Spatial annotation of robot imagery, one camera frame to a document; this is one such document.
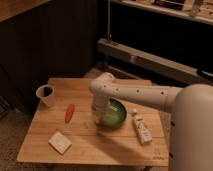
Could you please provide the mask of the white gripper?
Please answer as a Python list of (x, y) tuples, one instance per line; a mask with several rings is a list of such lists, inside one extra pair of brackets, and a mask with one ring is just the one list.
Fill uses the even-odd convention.
[(101, 125), (101, 122), (102, 122), (104, 116), (106, 115), (108, 106), (109, 106), (108, 101), (94, 101), (92, 103), (92, 111), (95, 114), (96, 125)]

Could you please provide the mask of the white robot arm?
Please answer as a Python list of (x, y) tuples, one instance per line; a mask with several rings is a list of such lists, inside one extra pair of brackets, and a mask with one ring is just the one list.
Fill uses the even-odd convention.
[(111, 98), (171, 115), (168, 171), (213, 171), (213, 86), (184, 88), (120, 84), (105, 72), (89, 84), (92, 110), (101, 119)]

